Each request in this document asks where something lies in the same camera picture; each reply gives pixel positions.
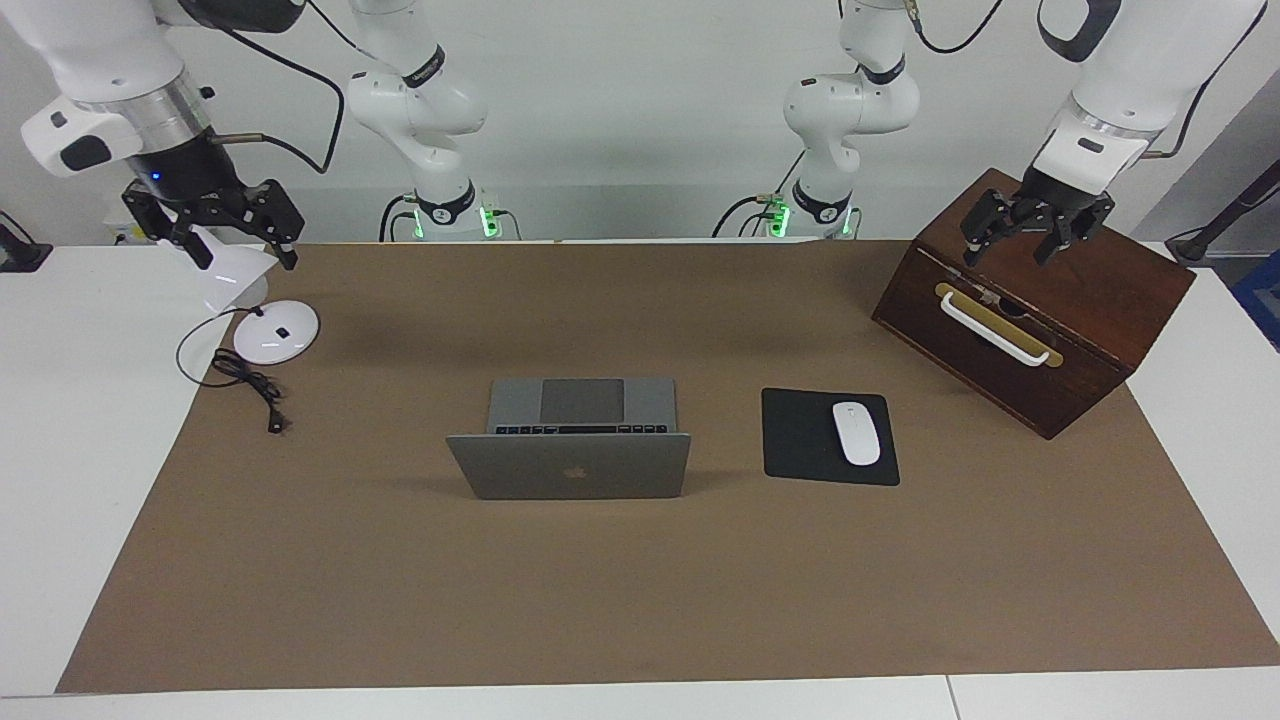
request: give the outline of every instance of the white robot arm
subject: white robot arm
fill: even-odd
[[[1114,208],[1107,187],[1243,42],[1266,0],[1088,0],[1088,6],[1073,38],[1041,26],[1050,47],[1080,63],[1080,81],[1018,193],[988,191],[965,218],[969,264],[1018,232],[1047,231],[1036,251],[1041,265],[1096,233]]]
[[[417,0],[351,0],[365,51],[384,69],[347,86],[351,111],[404,158],[428,240],[497,232],[452,136],[480,131],[488,106],[445,63]]]
[[[852,0],[840,27],[852,73],[801,79],[787,92],[787,126],[804,141],[795,183],[786,190],[792,236],[831,237],[850,213],[860,163],[851,136],[908,127],[920,108],[920,91],[906,72],[904,47],[911,24],[902,0]]]
[[[301,12],[300,0],[0,0],[63,92],[23,124],[23,140],[60,177],[125,160],[137,179],[124,200],[140,227],[202,269],[212,255],[196,225],[257,236],[292,268],[302,217],[275,181],[239,181],[204,113],[209,91],[191,83],[159,23],[280,32]]]

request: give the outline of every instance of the laptop lid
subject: laptop lid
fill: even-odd
[[[481,500],[678,497],[690,438],[667,434],[449,436]]]

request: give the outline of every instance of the desk lamp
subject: desk lamp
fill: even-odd
[[[205,306],[212,313],[252,309],[236,328],[236,352],[253,365],[278,365],[301,355],[320,333],[320,318],[297,300],[266,300],[266,272],[279,260],[243,245],[225,245],[207,229],[192,229],[209,247],[212,261],[198,270]],[[175,246],[161,241],[174,250]]]

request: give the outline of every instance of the computer mouse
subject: computer mouse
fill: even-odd
[[[840,433],[845,460],[861,468],[874,465],[881,450],[870,410],[861,402],[837,402],[831,411],[836,416],[836,432]]]

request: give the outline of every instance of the black cable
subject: black cable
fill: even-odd
[[[1208,225],[1201,225],[1198,228],[1192,228],[1189,231],[1183,231],[1183,232],[1175,234],[1174,237],[1165,238],[1164,242],[1172,242],[1175,240],[1181,240],[1181,238],[1184,238],[1184,237],[1187,237],[1189,234],[1196,234],[1196,233],[1198,233],[1199,231],[1202,231],[1202,229],[1204,229],[1207,227]]]
[[[780,192],[782,192],[782,188],[787,186],[787,181],[791,179],[791,174],[795,173],[796,168],[800,167],[800,160],[804,159],[804,154],[805,152],[806,152],[806,150],[801,150],[800,154],[796,155],[796,161],[791,163],[791,167],[787,169],[787,174],[782,176],[782,182],[780,182],[778,183],[778,188],[773,191],[774,195],[778,195]],[[759,233],[760,233],[760,222],[756,222],[755,227],[751,228],[751,236],[756,236]]]
[[[1277,186],[1277,187],[1276,187],[1275,190],[1272,190],[1271,192],[1268,192],[1268,193],[1266,195],[1266,197],[1263,197],[1262,200],[1258,200],[1258,201],[1257,201],[1257,202],[1254,202],[1253,205],[1244,205],[1244,204],[1242,202],[1242,205],[1244,206],[1244,213],[1245,213],[1245,214],[1249,214],[1249,213],[1252,213],[1252,211],[1257,210],[1258,208],[1261,208],[1261,206],[1266,205],[1267,200],[1271,200],[1272,197],[1275,197],[1277,192],[1280,192],[1280,186]]]
[[[1222,72],[1222,68],[1226,67],[1226,61],[1231,59],[1231,55],[1235,55],[1235,51],[1240,49],[1240,45],[1244,45],[1244,41],[1253,32],[1253,28],[1258,27],[1258,23],[1262,22],[1262,15],[1267,14],[1267,5],[1268,3],[1262,4],[1262,8],[1258,10],[1258,15],[1253,18],[1253,23],[1249,26],[1249,29],[1244,31],[1244,35],[1240,36],[1240,40],[1235,41],[1235,46],[1231,47],[1231,51],[1228,53],[1226,58],[1222,58],[1222,61],[1219,63],[1217,68],[1213,69],[1213,74],[1208,76],[1208,79],[1204,81],[1204,85],[1202,85],[1199,90],[1196,91],[1196,97],[1192,99],[1190,106],[1187,108],[1187,117],[1183,118],[1183,127],[1180,131],[1178,131],[1178,140],[1174,142],[1172,150],[1147,151],[1142,154],[1140,158],[1142,160],[1167,160],[1169,158],[1172,158],[1181,151],[1183,142],[1187,141],[1187,133],[1192,128],[1192,119],[1196,117],[1196,110],[1199,108],[1199,101],[1204,97],[1204,92],[1208,91],[1208,86],[1213,82],[1213,78],[1217,77],[1217,73]]]
[[[18,228],[18,232],[20,232],[22,236],[27,238],[27,243],[28,245],[36,245],[36,238],[31,237],[31,233],[27,232],[27,228],[22,227],[22,223],[19,223],[18,220],[13,219],[13,215],[10,215],[9,213],[5,213],[4,210],[0,210],[0,218],[4,218],[6,220],[9,220],[10,225]]]
[[[392,219],[392,210],[394,210],[401,202],[408,202],[408,200],[406,200],[403,195],[397,195],[390,202],[387,204],[387,208],[383,209],[383,220],[378,224],[378,242],[387,242],[387,223]]]
[[[273,137],[270,135],[266,135],[266,133],[261,133],[261,135],[262,135],[262,142],[265,142],[268,145],[274,145],[276,147],[283,147],[284,150],[288,150],[289,152],[293,154],[294,158],[297,158],[298,160],[302,160],[307,165],[310,165],[311,169],[315,170],[317,174],[323,176],[323,174],[325,174],[329,170],[328,167],[320,167],[319,164],[316,164],[315,160],[312,160],[305,152],[302,152],[297,147],[289,145],[288,142],[285,142],[285,141],[283,141],[283,140],[280,140],[278,137]]]
[[[751,220],[755,220],[755,228],[756,229],[751,231],[751,237],[755,237],[756,233],[759,232],[759,228],[760,228],[760,220],[768,220],[772,217],[773,215],[769,214],[769,213],[760,213],[760,214],[751,215],[750,218],[742,220],[742,227],[739,228],[737,237],[742,237],[742,233],[746,232],[746,225],[751,224]]]
[[[712,231],[712,237],[719,237],[719,231],[724,227],[724,223],[728,222],[728,219],[733,215],[733,213],[737,213],[741,208],[745,208],[751,202],[760,202],[760,200],[759,197],[751,195],[739,200],[732,206],[730,206],[730,209],[726,210],[723,215],[721,215],[719,222],[716,223],[716,229]]]
[[[392,218],[392,225],[390,225],[392,242],[396,242],[396,220],[403,220],[406,218],[417,222],[417,215],[415,215],[413,213],[401,213],[394,218]]]
[[[516,225],[516,240],[521,242],[525,241],[525,234],[520,232],[520,218],[517,218],[515,213],[512,213],[511,210],[494,210],[493,214],[494,217],[511,218],[511,222]]]
[[[311,169],[314,169],[315,172],[317,172],[320,174],[328,173],[329,172],[329,165],[333,163],[333,154],[338,149],[338,135],[342,133],[342,118],[343,118],[343,115],[347,111],[347,96],[342,94],[342,88],[338,87],[338,83],[333,82],[332,79],[326,78],[325,76],[323,76],[323,74],[312,70],[311,68],[300,65],[300,64],[294,63],[293,60],[289,60],[288,58],[276,54],[273,50],[268,50],[266,47],[262,47],[257,42],[253,42],[252,40],[244,37],[243,35],[236,32],[234,29],[232,29],[232,28],[229,28],[229,27],[227,27],[227,26],[224,26],[221,23],[212,22],[212,26],[215,28],[220,29],[224,35],[227,35],[228,37],[230,37],[236,42],[239,42],[241,45],[243,45],[246,47],[250,47],[252,50],[256,50],[257,53],[261,53],[262,55],[266,55],[268,58],[275,60],[276,63],[280,63],[282,65],[289,68],[291,70],[302,73],[302,74],[305,74],[305,76],[307,76],[307,77],[310,77],[310,78],[312,78],[315,81],[323,82],[324,85],[326,85],[329,87],[329,90],[333,90],[334,95],[338,96],[338,113],[337,113],[337,115],[334,117],[334,120],[333,120],[333,133],[329,136],[329,149],[325,151],[324,163],[316,163],[315,160],[307,158],[298,149],[293,147],[288,142],[284,142],[282,140],[276,140],[276,138],[274,138],[271,136],[268,136],[268,135],[261,136],[262,137],[261,142],[268,142],[270,145],[275,145],[278,147],[283,147],[283,149],[288,150],[289,152],[293,152],[298,158],[306,160],[306,163],[308,165],[311,165]]]
[[[973,35],[970,35],[964,42],[956,45],[955,47],[938,47],[937,45],[929,42],[929,38],[924,37],[924,23],[920,22],[919,17],[915,17],[911,20],[911,27],[915,28],[915,35],[920,38],[920,42],[923,42],[925,47],[937,53],[938,55],[950,55],[952,53],[959,53],[964,50],[974,40],[978,40],[978,36],[982,35],[982,31],[987,29],[987,26],[991,23],[991,18],[996,17],[996,10],[998,10],[1000,6],[1004,4],[1005,0],[996,0],[996,4],[992,5],[991,10],[987,12],[987,17],[982,19],[982,24],[978,26],[978,29],[973,31]]]
[[[319,5],[316,5],[311,0],[307,0],[307,6],[311,8],[312,10],[315,10],[316,14],[320,15],[320,19],[324,20],[324,24],[329,26],[329,29],[332,29],[334,32],[334,35],[337,35],[338,37],[340,37],[343,42],[346,42],[347,45],[349,45],[352,47],[352,50],[355,50],[356,53],[364,54],[364,49],[361,49],[358,45],[356,45],[355,42],[352,42],[351,38],[347,37],[347,33],[342,32],[342,28],[339,28],[337,24],[334,24],[334,22],[332,19],[329,19],[329,15],[326,15],[325,12],[321,10]]]
[[[1242,213],[1240,215],[1242,217],[1248,215],[1249,213],[1252,213],[1252,211],[1257,210],[1258,208],[1261,208],[1262,205],[1265,205],[1267,200],[1271,200],[1276,195],[1280,195],[1280,187],[1276,187],[1275,190],[1272,190],[1271,192],[1268,192],[1262,200],[1258,200],[1253,205],[1244,205],[1242,202],[1240,205],[1244,208],[1244,213]],[[1178,234],[1175,234],[1172,237],[1165,238],[1164,242],[1174,242],[1175,240],[1181,240],[1181,238],[1184,238],[1184,237],[1187,237],[1189,234],[1196,234],[1196,233],[1203,231],[1207,227],[1208,225],[1201,225],[1198,228],[1192,228],[1189,231],[1183,231],[1183,232],[1180,232],[1180,233],[1178,233]]]
[[[236,313],[253,313],[261,315],[262,309],[232,307],[230,310],[223,310],[221,313],[214,315],[212,318],[204,320],[198,325],[187,331],[187,334],[182,336],[182,340],[178,341],[178,347],[173,351],[173,361],[178,365],[178,372],[182,373],[182,377],[187,378],[188,380],[196,383],[200,387],[220,389],[239,384],[247,384],[248,387],[253,388],[253,391],[257,392],[257,395],[262,398],[262,401],[266,402],[266,407],[270,411],[270,415],[268,418],[266,432],[271,434],[280,434],[288,425],[288,420],[284,418],[284,414],[282,414],[275,407],[275,404],[282,397],[284,397],[284,393],[280,392],[279,386],[276,386],[271,378],[257,370],[253,370],[248,360],[241,357],[238,352],[236,352],[234,350],[228,350],[225,347],[219,347],[218,350],[214,351],[214,359],[212,361],[210,361],[210,366],[214,370],[218,370],[219,373],[230,378],[224,383],[206,383],[205,380],[192,377],[192,374],[188,373],[187,369],[182,366],[182,348],[183,346],[187,345],[187,341],[191,340],[191,336],[196,334],[196,332],[209,325],[214,320],[218,320],[219,318],[225,318],[227,315],[233,315]]]

